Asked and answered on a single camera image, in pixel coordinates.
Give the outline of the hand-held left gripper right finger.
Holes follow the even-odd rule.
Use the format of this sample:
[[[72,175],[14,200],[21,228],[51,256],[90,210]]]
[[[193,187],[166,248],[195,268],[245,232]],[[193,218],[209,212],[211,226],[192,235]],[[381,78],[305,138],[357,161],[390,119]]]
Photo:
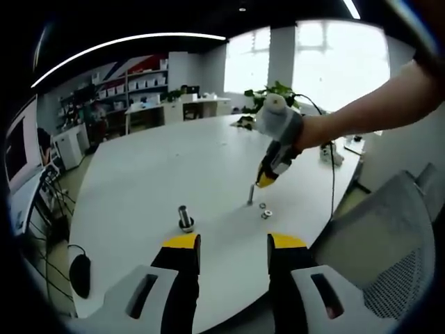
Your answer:
[[[386,320],[365,306],[362,290],[318,265],[297,237],[268,234],[268,274],[276,333],[386,332]]]

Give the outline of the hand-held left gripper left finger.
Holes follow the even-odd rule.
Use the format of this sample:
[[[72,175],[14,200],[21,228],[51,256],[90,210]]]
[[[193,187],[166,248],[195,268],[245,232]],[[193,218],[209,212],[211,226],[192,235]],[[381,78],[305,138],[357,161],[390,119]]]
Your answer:
[[[165,241],[150,266],[136,267],[106,291],[97,311],[78,320],[78,332],[192,333],[200,245],[195,233]]]

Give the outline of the person's right hand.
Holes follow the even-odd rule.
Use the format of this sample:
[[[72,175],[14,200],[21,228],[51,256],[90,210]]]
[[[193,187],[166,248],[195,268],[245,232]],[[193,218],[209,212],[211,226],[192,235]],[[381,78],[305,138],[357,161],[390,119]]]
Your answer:
[[[302,131],[295,147],[299,151],[326,144],[336,138],[330,116],[304,116]]]

